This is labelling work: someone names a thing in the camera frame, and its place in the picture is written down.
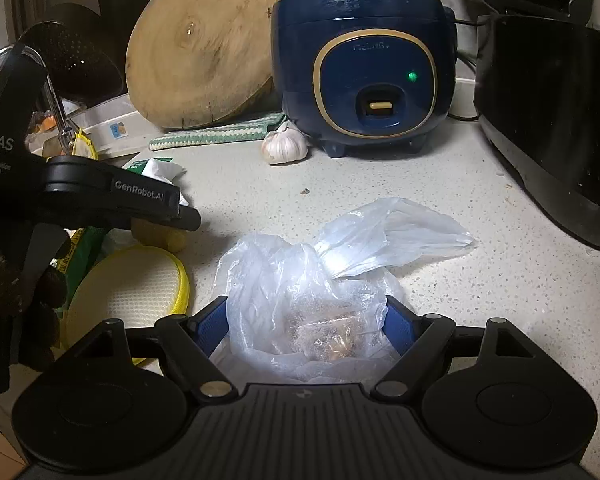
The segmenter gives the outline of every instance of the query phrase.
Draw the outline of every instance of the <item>rice cooker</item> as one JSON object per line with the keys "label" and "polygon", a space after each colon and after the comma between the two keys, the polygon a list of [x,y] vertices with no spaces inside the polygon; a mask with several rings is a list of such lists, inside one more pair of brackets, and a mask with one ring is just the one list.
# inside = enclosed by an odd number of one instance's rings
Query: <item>rice cooker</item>
{"label": "rice cooker", "polygon": [[329,156],[417,150],[448,113],[457,35],[440,0],[277,0],[271,31],[283,110]]}

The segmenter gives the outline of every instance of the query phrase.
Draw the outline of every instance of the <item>countertop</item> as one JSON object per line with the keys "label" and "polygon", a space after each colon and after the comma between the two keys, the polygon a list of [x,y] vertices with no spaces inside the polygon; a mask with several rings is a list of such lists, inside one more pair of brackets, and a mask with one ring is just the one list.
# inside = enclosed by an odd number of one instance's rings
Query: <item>countertop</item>
{"label": "countertop", "polygon": [[501,167],[474,124],[445,121],[418,156],[400,149],[269,166],[260,142],[144,150],[186,168],[175,183],[202,216],[178,257],[196,312],[213,298],[219,257],[242,235],[309,242],[321,225],[379,197],[451,215],[477,238],[468,255],[394,269],[416,312],[458,324],[511,320],[592,395],[598,428],[582,465],[600,478],[600,251],[556,227]]}

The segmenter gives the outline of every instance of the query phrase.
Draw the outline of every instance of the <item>food in plastic bag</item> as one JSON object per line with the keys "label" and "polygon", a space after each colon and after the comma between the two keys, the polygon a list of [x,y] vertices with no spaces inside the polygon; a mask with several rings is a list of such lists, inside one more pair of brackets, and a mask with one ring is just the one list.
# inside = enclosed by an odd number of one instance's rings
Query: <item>food in plastic bag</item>
{"label": "food in plastic bag", "polygon": [[238,387],[272,378],[371,386],[398,359],[381,330],[386,296],[405,301],[384,266],[455,256],[473,241],[452,218],[401,198],[329,222],[314,246],[245,236],[216,272],[230,344],[214,362]]}

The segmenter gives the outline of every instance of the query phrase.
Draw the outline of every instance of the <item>black colander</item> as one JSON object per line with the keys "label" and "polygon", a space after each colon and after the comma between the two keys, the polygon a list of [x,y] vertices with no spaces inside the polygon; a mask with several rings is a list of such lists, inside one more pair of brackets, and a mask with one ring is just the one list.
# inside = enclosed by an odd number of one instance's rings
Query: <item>black colander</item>
{"label": "black colander", "polygon": [[56,92],[66,99],[92,106],[124,88],[124,58],[102,18],[87,7],[51,7],[20,41],[40,53]]}

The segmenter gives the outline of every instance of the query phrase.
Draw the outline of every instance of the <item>wooden cutting board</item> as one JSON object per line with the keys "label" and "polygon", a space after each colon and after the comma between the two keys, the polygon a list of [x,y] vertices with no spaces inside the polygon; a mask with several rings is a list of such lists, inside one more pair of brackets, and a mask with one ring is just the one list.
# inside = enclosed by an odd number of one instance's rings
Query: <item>wooden cutting board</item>
{"label": "wooden cutting board", "polygon": [[126,50],[136,109],[168,128],[225,120],[272,89],[276,0],[151,0]]}

